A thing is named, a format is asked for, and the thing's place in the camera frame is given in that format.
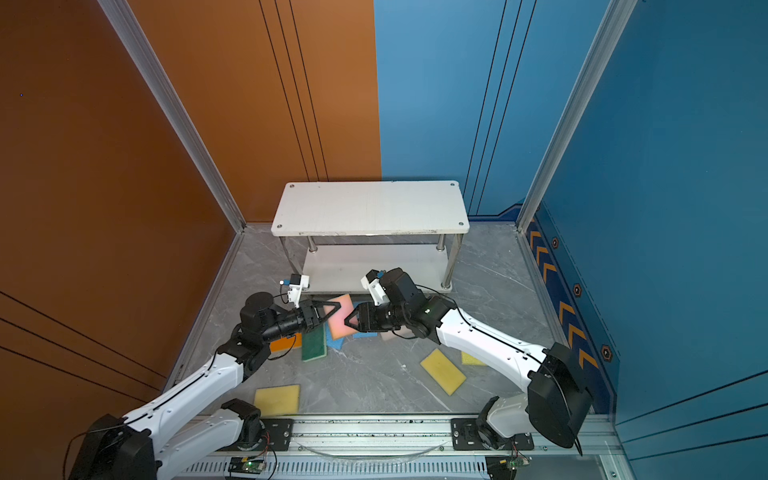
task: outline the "orange wall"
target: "orange wall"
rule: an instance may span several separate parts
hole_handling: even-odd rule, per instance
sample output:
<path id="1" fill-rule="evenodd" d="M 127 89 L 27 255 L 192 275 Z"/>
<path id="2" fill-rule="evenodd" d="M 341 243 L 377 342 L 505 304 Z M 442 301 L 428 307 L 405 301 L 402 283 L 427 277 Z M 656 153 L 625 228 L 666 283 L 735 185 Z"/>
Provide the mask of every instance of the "orange wall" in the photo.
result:
<path id="1" fill-rule="evenodd" d="M 162 390 L 234 233 L 97 2 L 3 2 L 0 65 L 0 478 L 60 478 Z"/>
<path id="2" fill-rule="evenodd" d="M 381 179 L 373 0 L 129 3 L 246 220 Z"/>

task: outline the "shelf top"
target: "shelf top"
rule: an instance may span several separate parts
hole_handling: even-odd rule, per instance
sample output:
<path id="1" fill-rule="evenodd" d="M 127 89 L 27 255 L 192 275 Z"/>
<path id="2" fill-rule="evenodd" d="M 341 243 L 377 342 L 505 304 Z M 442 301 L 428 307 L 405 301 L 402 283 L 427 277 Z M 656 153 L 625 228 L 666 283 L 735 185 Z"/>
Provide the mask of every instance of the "shelf top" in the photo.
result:
<path id="1" fill-rule="evenodd" d="M 292 182 L 272 223 L 276 237 L 467 232 L 455 180 Z"/>

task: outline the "black line on wall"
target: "black line on wall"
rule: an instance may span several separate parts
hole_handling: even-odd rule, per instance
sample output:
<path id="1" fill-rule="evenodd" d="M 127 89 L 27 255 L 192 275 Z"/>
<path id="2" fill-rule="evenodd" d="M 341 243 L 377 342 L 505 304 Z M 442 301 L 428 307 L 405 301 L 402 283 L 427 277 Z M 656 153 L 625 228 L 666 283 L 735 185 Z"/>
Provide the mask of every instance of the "black line on wall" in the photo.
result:
<path id="1" fill-rule="evenodd" d="M 488 97 L 488 86 L 491 84 L 491 72 L 493 72 L 493 62 L 496 59 L 496 50 L 498 49 L 498 39 L 502 34 L 502 24 L 504 24 L 504 13 L 507 11 L 507 0 L 504 0 L 504 8 L 502 9 L 502 19 L 498 23 L 498 33 L 496 34 L 496 44 L 493 46 L 493 56 L 491 57 L 491 67 L 488 69 L 488 80 L 485 81 L 485 93 L 482 95 L 482 106 L 480 107 L 480 118 L 478 118 L 478 128 L 475 131 L 475 141 L 472 142 L 472 153 L 469 155 L 469 166 L 467 167 L 467 177 L 464 180 L 464 191 L 462 197 L 467 191 L 467 184 L 469 183 L 469 173 L 472 171 L 472 158 L 475 156 L 475 146 L 478 143 L 478 135 L 480 134 L 480 122 L 482 121 L 482 112 L 485 110 L 485 98 Z"/>
<path id="2" fill-rule="evenodd" d="M 768 437 L 768 433 L 761 433 L 760 435 L 752 435 L 751 437 L 743 437 L 741 439 L 726 440 L 725 442 L 717 442 L 717 443 L 710 443 L 710 444 L 707 444 L 707 445 L 699 445 L 697 447 L 689 447 L 687 449 L 673 450 L 672 452 L 656 453 L 656 454 L 653 454 L 653 455 L 645 455 L 644 457 L 637 457 L 637 458 L 628 458 L 628 460 L 630 462 L 634 462 L 635 460 L 643 460 L 643 459 L 646 459 L 646 458 L 661 457 L 663 455 L 672 455 L 673 453 L 689 452 L 691 450 L 706 449 L 706 448 L 709 448 L 709 447 L 717 447 L 719 445 L 728 445 L 729 443 L 746 442 L 747 440 L 762 439 L 764 437 Z"/>
<path id="3" fill-rule="evenodd" d="M 146 386 L 148 386 L 149 388 L 151 388 L 151 389 L 155 389 L 155 390 L 157 390 L 158 392 L 160 392 L 160 389 L 159 389 L 159 388 L 157 388 L 157 387 L 155 387 L 155 386 L 152 386 L 152 385 L 150 385 L 149 383 L 145 383 L 145 382 L 142 382 L 141 380 L 139 380 L 139 379 L 135 379 L 134 377 L 132 377 L 132 376 L 130 376 L 130 375 L 127 375 L 127 374 L 125 374 L 125 373 L 123 373 L 123 372 L 121 372 L 121 371 L 119 371 L 119 370 L 117 370 L 117 369 L 113 369 L 112 367 L 110 367 L 110 366 L 107 366 L 107 365 L 105 365 L 104 363 L 101 363 L 101 362 L 99 362 L 98 360 L 94 360 L 94 359 L 92 359 L 92 358 L 91 358 L 91 357 L 89 357 L 89 356 L 83 355 L 82 353 L 79 353 L 79 352 L 75 352 L 73 349 L 70 349 L 70 348 L 68 348 L 68 347 L 66 347 L 66 346 L 63 346 L 63 345 L 62 345 L 62 344 L 60 344 L 60 343 L 56 343 L 56 342 L 54 342 L 54 341 L 53 341 L 53 340 L 51 340 L 51 339 L 47 339 L 47 338 L 45 338 L 45 337 L 44 337 L 44 336 L 42 336 L 42 335 L 38 335 L 37 333 L 35 333 L 35 332 L 32 332 L 31 330 L 28 330 L 28 329 L 24 328 L 23 326 L 20 326 L 20 325 L 16 325 L 15 323 L 13 323 L 13 322 L 11 322 L 11 321 L 9 321 L 9 320 L 6 320 L 6 319 L 4 319 L 4 318 L 2 318 L 2 317 L 0 317 L 0 321 L 2 321 L 2 322 L 5 322 L 5 323 L 7 323 L 7 324 L 8 324 L 8 325 L 10 325 L 10 326 L 14 326 L 14 327 L 16 327 L 17 329 L 20 329 L 20 330 L 21 330 L 21 331 L 23 331 L 23 332 L 29 333 L 30 335 L 36 336 L 36 337 L 38 337 L 39 339 L 41 339 L 41 340 L 44 340 L 44 341 L 46 341 L 46 342 L 48 342 L 48 343 L 53 343 L 53 344 L 54 344 L 54 345 L 56 345 L 57 347 L 59 347 L 59 348 L 61 348 L 61 349 L 64 349 L 64 350 L 67 350 L 67 351 L 68 351 L 68 352 L 70 352 L 70 353 L 74 353 L 75 355 L 77 355 L 77 356 L 79 356 L 79 357 L 81 357 L 81 358 L 84 358 L 84 359 L 86 359 L 86 360 L 90 360 L 90 361 L 92 361 L 93 363 L 97 363 L 98 365 L 101 365 L 101 366 L 103 366 L 105 369 L 109 369 L 109 370 L 111 370 L 111 371 L 113 371 L 113 372 L 117 373 L 118 375 L 122 375 L 122 376 L 124 376 L 124 377 L 126 377 L 126 378 L 129 378 L 129 379 L 131 379 L 131 380 L 134 380 L 135 382 L 139 382 L 141 385 L 146 385 Z"/>
<path id="4" fill-rule="evenodd" d="M 697 422 L 687 423 L 686 425 L 680 425 L 679 427 L 673 427 L 671 429 L 662 430 L 661 432 L 649 433 L 648 435 L 643 435 L 641 437 L 637 437 L 636 439 L 624 440 L 622 443 L 634 442 L 635 440 L 641 440 L 641 439 L 647 439 L 648 437 L 652 437 L 654 435 L 661 435 L 662 433 L 672 432 L 673 430 L 684 429 L 686 427 L 690 427 L 690 426 L 693 426 L 693 425 L 699 425 L 700 423 L 706 423 L 706 422 L 709 422 L 711 420 L 724 419 L 726 417 L 730 417 L 731 415 L 737 415 L 739 413 L 745 413 L 745 412 L 749 412 L 749 411 L 752 411 L 752 410 L 761 409 L 761 408 L 763 408 L 765 406 L 768 406 L 768 402 L 767 403 L 762 403 L 760 405 L 755 405 L 753 407 L 748 407 L 746 409 L 736 410 L 735 412 L 724 413 L 722 415 L 714 416 L 714 417 L 711 417 L 711 418 L 708 418 L 708 419 L 698 420 Z"/>
<path id="5" fill-rule="evenodd" d="M 296 31 L 296 43 L 299 44 L 299 56 L 301 57 L 301 68 L 304 69 L 304 80 L 306 81 L 306 91 L 310 94 L 310 107 L 312 108 L 312 117 L 315 120 L 315 131 L 317 132 L 317 141 L 320 144 L 320 158 L 323 159 L 323 169 L 326 171 L 326 181 L 330 181 L 328 177 L 328 166 L 326 165 L 326 154 L 323 151 L 323 139 L 320 137 L 320 129 L 317 125 L 317 115 L 315 114 L 315 103 L 312 101 L 312 89 L 310 88 L 310 78 L 306 74 L 306 65 L 304 64 L 304 53 L 301 51 L 301 38 L 299 38 L 299 29 L 296 27 L 296 16 L 293 14 L 293 0 L 288 0 L 290 5 L 290 16 L 293 19 L 293 30 Z"/>
<path id="6" fill-rule="evenodd" d="M 97 345 L 99 345 L 99 346 L 103 346 L 105 349 L 107 349 L 107 350 L 109 350 L 110 352 L 112 352 L 112 353 L 115 353 L 115 354 L 117 354 L 117 355 L 119 355 L 119 356 L 123 357 L 124 359 L 128 360 L 129 362 L 135 363 L 136 365 L 138 365 L 138 366 L 140 366 L 140 367 L 142 367 L 142 368 L 145 368 L 145 369 L 149 370 L 150 372 L 152 372 L 152 373 L 155 373 L 155 374 L 157 374 L 157 375 L 159 375 L 159 376 L 161 376 L 161 377 L 163 377 L 163 378 L 167 378 L 167 377 L 166 377 L 165 375 L 163 375 L 162 373 L 159 373 L 159 372 L 155 372 L 153 369 L 149 368 L 148 366 L 144 366 L 144 365 L 140 364 L 139 362 L 137 362 L 136 360 L 132 359 L 131 357 L 129 357 L 129 356 L 126 356 L 126 355 L 123 355 L 122 353 L 118 352 L 118 351 L 117 351 L 117 350 L 115 350 L 115 349 L 111 349 L 110 347 L 106 346 L 105 344 L 103 344 L 103 343 L 99 342 L 99 341 L 98 341 L 98 340 L 96 340 L 96 339 L 92 339 L 90 336 L 88 336 L 88 335 L 85 335 L 84 333 L 78 332 L 76 329 L 74 329 L 74 328 L 70 327 L 69 325 L 65 325 L 65 324 L 63 324 L 62 322 L 59 322 L 59 321 L 58 321 L 58 320 L 56 320 L 54 317 L 52 317 L 52 316 L 50 316 L 50 315 L 46 315 L 45 313 L 43 313 L 43 312 L 41 312 L 40 310 L 38 310 L 38 309 L 34 308 L 33 306 L 30 306 L 30 305 L 28 305 L 27 303 L 24 303 L 24 302 L 22 302 L 21 300 L 19 300 L 19 299 L 16 299 L 16 298 L 14 298 L 13 296 L 10 296 L 10 295 L 8 295 L 8 294 L 7 294 L 7 293 L 5 293 L 5 292 L 2 292 L 2 291 L 0 291 L 0 294 L 2 294 L 3 296 L 6 296 L 6 297 L 8 297 L 9 299 L 13 300 L 14 302 L 18 303 L 19 305 L 23 305 L 23 306 L 27 307 L 28 309 L 32 310 L 33 312 L 35 312 L 35 313 L 37 313 L 37 314 L 39 314 L 39 315 L 42 315 L 42 316 L 44 316 L 45 318 L 47 318 L 47 319 L 51 320 L 52 322 L 54 322 L 54 323 L 57 323 L 58 325 L 61 325 L 61 326 L 63 326 L 65 329 L 71 330 L 72 332 L 75 332 L 75 333 L 77 333 L 79 336 L 82 336 L 82 337 L 84 337 L 84 338 L 86 338 L 86 339 L 89 339 L 90 341 L 92 341 L 93 343 L 96 343 L 96 344 L 97 344 Z"/>
<path id="7" fill-rule="evenodd" d="M 89 380 L 89 379 L 86 379 L 86 378 L 85 378 L 85 377 L 83 377 L 83 376 L 79 376 L 79 375 L 77 375 L 77 374 L 75 374 L 75 373 L 72 373 L 72 372 L 68 372 L 68 371 L 66 371 L 66 370 L 64 370 L 64 369 L 60 369 L 60 368 L 58 368 L 57 366 L 53 366 L 53 365 L 51 365 L 50 363 L 46 363 L 46 362 L 43 362 L 43 361 L 41 361 L 41 360 L 38 360 L 38 359 L 34 359 L 34 358 L 30 357 L 30 356 L 26 356 L 26 355 L 25 355 L 25 354 L 23 354 L 23 353 L 19 353 L 19 352 L 16 352 L 15 350 L 11 350 L 11 349 L 9 349 L 9 348 L 6 348 L 6 347 L 4 347 L 4 346 L 2 346 L 2 345 L 0 345 L 0 349 L 3 349 L 3 350 L 5 350 L 6 352 L 14 353 L 15 355 L 18 355 L 18 356 L 20 356 L 20 357 L 26 358 L 27 360 L 31 360 L 32 362 L 36 362 L 36 363 L 39 363 L 39 364 L 41 364 L 41 365 L 45 365 L 45 366 L 47 366 L 47 367 L 50 367 L 50 368 L 52 368 L 52 369 L 54 369 L 54 370 L 58 370 L 59 372 L 62 372 L 62 373 L 66 373 L 67 375 L 71 375 L 71 376 L 73 376 L 73 377 L 75 377 L 75 378 L 78 378 L 78 379 L 80 379 L 80 380 L 85 380 L 86 382 L 89 382 L 89 383 L 93 383 L 94 385 L 98 385 L 98 386 L 100 386 L 100 387 L 104 387 L 104 388 L 106 388 L 107 390 L 111 390 L 112 392 L 115 392 L 115 393 L 119 393 L 119 394 L 121 394 L 121 395 L 125 395 L 125 396 L 127 396 L 128 398 L 131 398 L 131 399 L 134 399 L 134 400 L 138 400 L 139 402 L 142 402 L 142 403 L 147 403 L 147 401 L 146 401 L 146 400 L 142 400 L 142 399 L 139 399 L 138 397 L 134 397 L 133 395 L 129 395 L 129 394 L 127 394 L 126 392 L 121 392 L 120 390 L 116 390 L 116 389 L 113 389 L 112 387 L 108 387 L 108 386 L 106 386 L 106 385 L 102 385 L 102 384 L 100 384 L 99 382 L 94 382 L 93 380 Z"/>
<path id="8" fill-rule="evenodd" d="M 299 84 L 296 83 L 296 73 L 293 71 L 293 62 L 290 60 L 290 50 L 288 50 L 288 41 L 286 40 L 286 31 L 283 29 L 283 20 L 280 17 L 280 9 L 277 8 L 277 0 L 275 1 L 275 10 L 277 10 L 277 21 L 280 23 L 280 31 L 283 33 L 283 43 L 286 46 L 286 55 L 288 55 L 288 66 L 290 67 L 290 74 L 293 77 L 293 87 L 296 89 L 296 99 L 299 101 L 299 110 L 301 111 L 301 118 L 304 120 L 304 132 L 306 132 L 306 141 L 310 144 L 310 154 L 312 154 L 312 163 L 315 166 L 315 177 L 320 180 L 320 173 L 317 171 L 317 162 L 315 161 L 315 150 L 312 148 L 312 139 L 310 138 L 310 129 L 306 126 L 306 115 L 304 114 L 304 106 L 301 105 L 301 94 L 299 93 Z"/>
<path id="9" fill-rule="evenodd" d="M 682 400 L 680 400 L 678 402 L 675 402 L 675 403 L 670 403 L 667 406 L 663 406 L 663 407 L 660 407 L 658 409 L 651 410 L 650 412 L 645 412 L 642 415 L 634 416 L 631 419 L 622 420 L 621 422 L 617 423 L 616 425 L 621 425 L 623 423 L 627 423 L 627 422 L 631 422 L 633 420 L 637 420 L 637 419 L 639 419 L 641 417 L 645 417 L 646 415 L 650 415 L 651 413 L 660 412 L 661 410 L 668 409 L 668 408 L 673 407 L 675 405 L 680 405 L 681 403 L 688 402 L 689 400 L 693 400 L 693 399 L 697 399 L 697 398 L 699 398 L 701 396 L 709 395 L 710 393 L 716 392 L 717 390 L 722 390 L 722 389 L 728 388 L 730 386 L 734 386 L 737 383 L 746 382 L 747 380 L 751 380 L 751 379 L 754 379 L 754 378 L 759 377 L 761 375 L 765 375 L 766 373 L 768 373 L 768 370 L 763 370 L 762 372 L 755 373 L 754 375 L 745 376 L 744 378 L 742 378 L 740 380 L 736 380 L 735 382 L 727 383 L 727 384 L 725 384 L 723 386 L 719 386 L 719 387 L 717 387 L 715 389 L 707 390 L 706 392 L 699 393 L 698 395 L 690 396 L 687 399 L 682 399 Z"/>
<path id="10" fill-rule="evenodd" d="M 491 165 L 493 165 L 493 156 L 496 155 L 496 146 L 498 145 L 498 137 L 502 134 L 502 127 L 504 127 L 504 117 L 507 114 L 507 107 L 509 106 L 509 98 L 512 96 L 512 88 L 515 87 L 515 79 L 518 77 L 518 69 L 520 68 L 520 60 L 523 58 L 523 50 L 525 50 L 525 41 L 528 40 L 528 32 L 531 30 L 531 21 L 533 20 L 533 14 L 536 12 L 536 3 L 538 0 L 534 0 L 533 9 L 531 10 L 531 17 L 528 19 L 528 27 L 525 29 L 525 37 L 523 37 L 523 45 L 520 47 L 520 55 L 518 56 L 518 64 L 515 66 L 515 74 L 512 75 L 512 84 L 509 86 L 509 93 L 507 94 L 507 103 L 504 105 L 504 113 L 502 114 L 502 122 L 498 126 L 498 132 L 496 133 L 496 142 L 493 144 L 493 151 L 491 152 L 491 160 L 488 161 L 488 171 L 485 172 L 485 180 L 482 184 L 482 191 L 480 192 L 480 199 L 478 200 L 478 207 L 475 210 L 475 215 L 480 211 L 480 204 L 482 203 L 482 196 L 485 193 L 485 185 L 488 183 L 488 176 L 491 173 Z"/>
<path id="11" fill-rule="evenodd" d="M 498 104 L 498 95 L 502 91 L 502 84 L 504 83 L 504 73 L 507 71 L 507 62 L 509 61 L 509 52 L 512 50 L 512 41 L 515 40 L 515 32 L 518 30 L 518 20 L 520 19 L 520 9 L 523 7 L 522 0 L 518 6 L 518 14 L 515 17 L 515 25 L 512 27 L 512 36 L 509 38 L 509 46 L 507 47 L 507 57 L 504 59 L 504 68 L 502 69 L 502 78 L 498 81 L 498 89 L 496 90 L 496 99 L 493 102 L 493 110 L 491 112 L 491 121 L 488 123 L 488 132 L 485 134 L 485 143 L 482 146 L 482 154 L 480 154 L 480 165 L 478 165 L 478 174 L 475 176 L 475 186 L 472 187 L 472 198 L 469 200 L 469 209 L 472 209 L 472 202 L 475 201 L 475 192 L 478 188 L 478 179 L 480 178 L 480 171 L 482 170 L 482 158 L 485 156 L 485 148 L 488 146 L 488 137 L 491 136 L 491 128 L 493 127 L 493 117 L 496 115 L 496 105 Z"/>
<path id="12" fill-rule="evenodd" d="M 296 145 L 299 147 L 299 154 L 301 154 L 301 162 L 304 164 L 304 173 L 306 174 L 306 181 L 310 181 L 310 171 L 306 168 L 306 160 L 304 160 L 304 152 L 301 149 L 301 142 L 299 142 L 299 132 L 296 130 L 296 122 L 293 121 L 293 112 L 290 110 L 290 103 L 288 103 L 288 93 L 286 92 L 286 85 L 283 82 L 283 74 L 280 73 L 280 65 L 277 63 L 277 54 L 275 53 L 275 45 L 272 43 L 272 35 L 270 34 L 270 26 L 266 24 L 266 15 L 264 14 L 264 6 L 259 0 L 259 8 L 261 8 L 261 16 L 264 19 L 264 28 L 266 28 L 266 36 L 270 39 L 270 46 L 272 47 L 272 56 L 275 58 L 275 67 L 277 67 L 277 75 L 280 77 L 280 84 L 283 86 L 283 95 L 286 97 L 286 106 L 288 107 L 288 115 L 290 115 L 290 123 L 293 125 L 293 133 L 296 135 Z"/>

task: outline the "lower shelf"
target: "lower shelf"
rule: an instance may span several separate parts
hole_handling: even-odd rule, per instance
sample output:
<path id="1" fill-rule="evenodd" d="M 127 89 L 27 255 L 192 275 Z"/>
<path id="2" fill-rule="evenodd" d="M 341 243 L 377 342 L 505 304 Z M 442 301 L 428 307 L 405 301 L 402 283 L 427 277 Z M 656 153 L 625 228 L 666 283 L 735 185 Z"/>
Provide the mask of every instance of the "lower shelf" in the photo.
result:
<path id="1" fill-rule="evenodd" d="M 414 283 L 440 292 L 448 266 L 447 249 L 437 251 L 435 244 L 417 245 L 318 245 L 307 250 L 303 273 L 310 276 L 308 293 L 367 293 L 360 279 L 370 270 L 400 267 Z"/>

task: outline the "pink sponge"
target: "pink sponge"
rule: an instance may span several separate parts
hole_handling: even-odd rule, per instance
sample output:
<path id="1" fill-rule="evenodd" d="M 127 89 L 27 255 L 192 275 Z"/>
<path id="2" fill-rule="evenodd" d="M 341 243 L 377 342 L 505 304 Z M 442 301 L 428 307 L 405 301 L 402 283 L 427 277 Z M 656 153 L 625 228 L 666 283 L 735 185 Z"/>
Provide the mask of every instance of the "pink sponge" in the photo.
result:
<path id="1" fill-rule="evenodd" d="M 328 319 L 328 329 L 331 332 L 331 338 L 333 338 L 334 340 L 338 340 L 344 336 L 357 333 L 357 330 L 344 325 L 344 319 L 346 318 L 347 315 L 352 313 L 352 310 L 354 309 L 354 307 L 352 306 L 352 298 L 349 296 L 349 294 L 347 293 L 346 295 L 338 296 L 337 298 L 334 298 L 328 301 L 341 303 L 341 309 L 336 311 L 336 313 L 334 313 Z M 329 305 L 325 305 L 323 308 L 326 313 L 333 310 L 333 307 Z M 351 319 L 349 322 L 354 325 L 357 325 L 357 318 Z"/>

